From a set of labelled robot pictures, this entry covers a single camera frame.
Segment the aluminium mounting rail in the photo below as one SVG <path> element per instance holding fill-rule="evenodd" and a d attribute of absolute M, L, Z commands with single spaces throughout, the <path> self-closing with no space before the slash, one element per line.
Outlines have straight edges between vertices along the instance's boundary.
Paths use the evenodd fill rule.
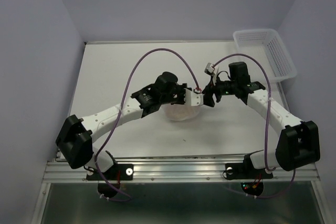
<path fill-rule="evenodd" d="M 240 163 L 242 156 L 175 158 L 118 158 L 119 164 L 133 164 L 133 179 L 125 184 L 145 183 L 227 183 L 223 171 L 229 163 Z M 63 160 L 46 165 L 44 183 L 93 183 L 83 168 L 71 169 Z"/>

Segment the white plastic basket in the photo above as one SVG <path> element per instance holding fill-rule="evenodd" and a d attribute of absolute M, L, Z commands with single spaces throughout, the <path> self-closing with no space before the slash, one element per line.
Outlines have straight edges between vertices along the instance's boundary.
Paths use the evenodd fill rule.
<path fill-rule="evenodd" d="M 296 77 L 292 58 L 273 29 L 240 30 L 233 33 L 237 51 L 257 60 L 264 68 L 270 82 L 282 82 Z"/>

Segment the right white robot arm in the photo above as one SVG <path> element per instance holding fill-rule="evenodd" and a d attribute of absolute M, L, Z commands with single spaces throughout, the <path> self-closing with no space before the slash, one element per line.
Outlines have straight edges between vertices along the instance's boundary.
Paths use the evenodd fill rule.
<path fill-rule="evenodd" d="M 279 136 L 274 148 L 264 148 L 244 156 L 240 163 L 225 166 L 227 180 L 273 177 L 273 170 L 291 171 L 320 160 L 318 126 L 313 121 L 303 121 L 273 100 L 258 81 L 252 82 L 244 62 L 229 64 L 228 80 L 219 78 L 218 68 L 208 63 L 205 73 L 211 77 L 203 90 L 203 104 L 214 107 L 225 95 L 234 95 L 266 120 Z"/>

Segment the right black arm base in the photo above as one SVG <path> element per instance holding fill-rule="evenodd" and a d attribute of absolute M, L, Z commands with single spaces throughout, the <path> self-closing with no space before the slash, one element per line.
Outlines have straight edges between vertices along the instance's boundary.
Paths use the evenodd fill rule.
<path fill-rule="evenodd" d="M 267 173 L 264 169 L 253 167 L 251 154 L 244 156 L 240 163 L 228 163 L 225 165 L 222 176 L 226 180 L 242 180 L 240 186 L 247 196 L 258 198 L 264 191 L 263 179 L 273 179 L 272 173 Z"/>

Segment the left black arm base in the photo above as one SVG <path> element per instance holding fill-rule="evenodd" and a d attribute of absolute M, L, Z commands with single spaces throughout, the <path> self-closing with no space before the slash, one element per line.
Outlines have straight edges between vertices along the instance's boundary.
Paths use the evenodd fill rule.
<path fill-rule="evenodd" d="M 133 180 L 134 174 L 134 165 L 133 164 L 118 164 L 112 154 L 108 151 L 105 153 L 109 156 L 107 161 L 113 162 L 113 165 L 106 170 L 102 175 L 108 181 L 116 181 L 116 184 L 112 184 L 114 188 L 111 188 L 107 183 L 98 183 L 97 192 L 100 198 L 105 199 L 107 201 L 115 201 L 115 202 L 124 202 L 129 201 L 131 197 L 126 193 L 121 191 L 121 181 L 131 181 Z M 124 196 L 128 197 L 128 199 L 116 199 L 115 196 L 120 193 Z"/>

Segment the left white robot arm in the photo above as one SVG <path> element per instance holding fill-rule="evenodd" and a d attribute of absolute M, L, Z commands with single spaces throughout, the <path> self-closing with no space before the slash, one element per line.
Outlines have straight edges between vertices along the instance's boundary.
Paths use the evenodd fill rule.
<path fill-rule="evenodd" d="M 74 114 L 67 117 L 56 138 L 56 145 L 72 169 L 98 165 L 104 178 L 113 178 L 117 166 L 109 154 L 94 158 L 98 153 L 93 147 L 94 142 L 122 124 L 157 112 L 164 104 L 184 105 L 189 91 L 185 83 L 178 84 L 174 74 L 163 72 L 154 83 L 124 97 L 115 106 L 82 118 Z"/>

